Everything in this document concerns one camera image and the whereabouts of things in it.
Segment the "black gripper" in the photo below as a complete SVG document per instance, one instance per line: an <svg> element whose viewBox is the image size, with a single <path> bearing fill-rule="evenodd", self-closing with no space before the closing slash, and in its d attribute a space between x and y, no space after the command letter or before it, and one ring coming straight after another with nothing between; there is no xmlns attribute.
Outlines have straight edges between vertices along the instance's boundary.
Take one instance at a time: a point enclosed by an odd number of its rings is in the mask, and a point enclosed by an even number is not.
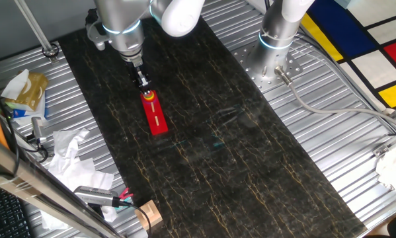
<svg viewBox="0 0 396 238"><path fill-rule="evenodd" d="M134 83L137 85L142 95L148 95L151 92L151 83L147 80L143 72L143 60L141 58L128 58L128 69L131 71Z"/></svg>

